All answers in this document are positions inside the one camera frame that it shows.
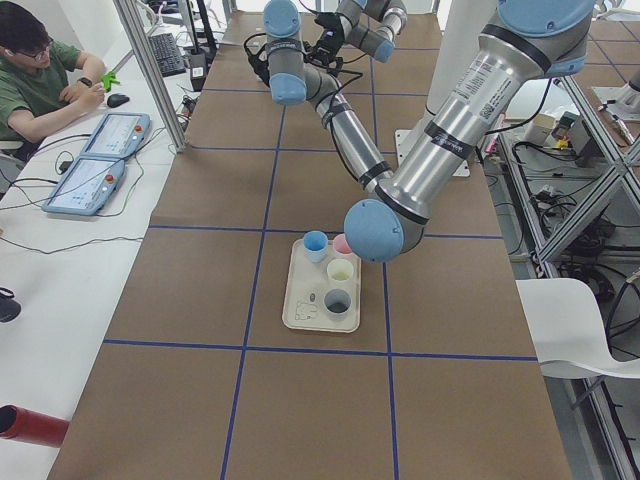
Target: green shirt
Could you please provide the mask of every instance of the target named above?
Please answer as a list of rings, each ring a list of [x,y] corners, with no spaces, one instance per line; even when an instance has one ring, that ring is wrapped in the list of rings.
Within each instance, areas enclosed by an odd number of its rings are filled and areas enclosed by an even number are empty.
[[[54,41],[50,65],[33,75],[0,58],[0,140],[24,141],[8,125],[14,110],[30,110],[38,117],[67,105],[58,97],[69,85],[65,70],[73,72],[76,69],[79,55],[77,48]]]

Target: blue joint cap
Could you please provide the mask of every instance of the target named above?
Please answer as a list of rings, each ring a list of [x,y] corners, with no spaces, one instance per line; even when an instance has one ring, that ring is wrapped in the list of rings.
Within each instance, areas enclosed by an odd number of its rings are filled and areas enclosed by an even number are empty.
[[[307,99],[307,85],[290,73],[276,73],[269,79],[271,98],[279,105],[299,105]]]
[[[593,0],[500,0],[500,19],[519,35],[552,37],[593,13]]]
[[[404,232],[396,214],[380,200],[356,203],[344,219],[351,249],[364,260],[388,262],[402,252]]]
[[[587,57],[585,55],[580,58],[574,58],[571,60],[566,60],[564,62],[554,63],[553,65],[551,65],[551,68],[547,70],[545,78],[563,77],[565,75],[573,75],[574,73],[578,73],[584,68],[586,59]]]
[[[300,31],[300,13],[291,0],[271,0],[264,7],[264,29],[275,38],[293,37]]]
[[[376,49],[376,53],[373,55],[373,58],[375,58],[378,62],[386,63],[387,60],[389,60],[389,58],[391,57],[391,54],[393,53],[395,48],[396,46],[393,44],[393,42],[385,40],[378,46],[378,48]]]

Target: robotic arm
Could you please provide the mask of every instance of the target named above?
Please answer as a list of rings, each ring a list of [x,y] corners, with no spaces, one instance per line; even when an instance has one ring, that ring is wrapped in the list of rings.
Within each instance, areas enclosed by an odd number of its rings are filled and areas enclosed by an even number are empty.
[[[331,130],[350,172],[369,194],[345,218],[347,241],[358,256],[385,262],[420,242],[434,198],[522,84],[582,69],[592,11],[593,0],[499,0],[479,36],[479,52],[467,72],[392,173],[340,93],[338,80],[314,66],[326,67],[333,61],[342,38],[386,61],[406,21],[402,2],[342,0],[336,14],[339,25],[327,23],[308,63],[297,44],[273,47],[283,39],[299,42],[295,35],[299,35],[300,18],[290,0],[269,2],[265,29],[274,100],[285,105],[309,101],[323,127]],[[361,27],[360,13],[381,20],[381,27],[375,32]],[[282,28],[287,25],[297,28]],[[278,76],[286,81],[274,85]]]

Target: red cylinder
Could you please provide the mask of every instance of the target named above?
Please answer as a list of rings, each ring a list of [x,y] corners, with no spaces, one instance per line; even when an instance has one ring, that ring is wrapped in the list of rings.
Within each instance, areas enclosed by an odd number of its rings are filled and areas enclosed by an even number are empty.
[[[0,407],[0,438],[59,448],[69,422],[15,405]]]

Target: white desk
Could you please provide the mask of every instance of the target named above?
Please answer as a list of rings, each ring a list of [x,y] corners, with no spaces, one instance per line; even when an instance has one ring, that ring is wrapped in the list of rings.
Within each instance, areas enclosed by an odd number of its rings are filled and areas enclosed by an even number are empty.
[[[115,65],[127,50],[128,41],[123,34],[105,57],[105,63],[109,67]],[[148,113],[151,129],[146,141],[163,124],[135,58],[125,64],[117,78],[122,84],[114,85],[112,92],[125,93],[131,101],[114,111]],[[165,84],[177,108],[185,93],[180,87],[190,89],[189,76],[167,77]],[[101,107],[44,143],[91,133],[106,111],[106,106]],[[65,141],[38,153],[21,178],[58,180],[54,164],[59,153],[68,150],[75,156],[85,141]],[[56,216],[35,205],[6,209],[27,203],[24,195],[12,188],[0,202],[4,238],[50,251],[92,239],[143,237],[173,162],[170,143],[169,135],[163,131],[138,154],[144,176],[123,213],[116,217]],[[63,155],[60,161],[68,159]],[[119,212],[140,174],[140,167],[130,159],[122,184],[100,214]],[[53,188],[41,182],[20,185],[29,187],[25,190],[34,200],[46,198]],[[139,246],[137,241],[118,240],[44,255],[0,242],[0,286],[13,290],[22,305],[15,320],[0,324],[1,405],[15,404],[71,419]],[[1,440],[1,476],[43,480],[57,453],[54,448]]]

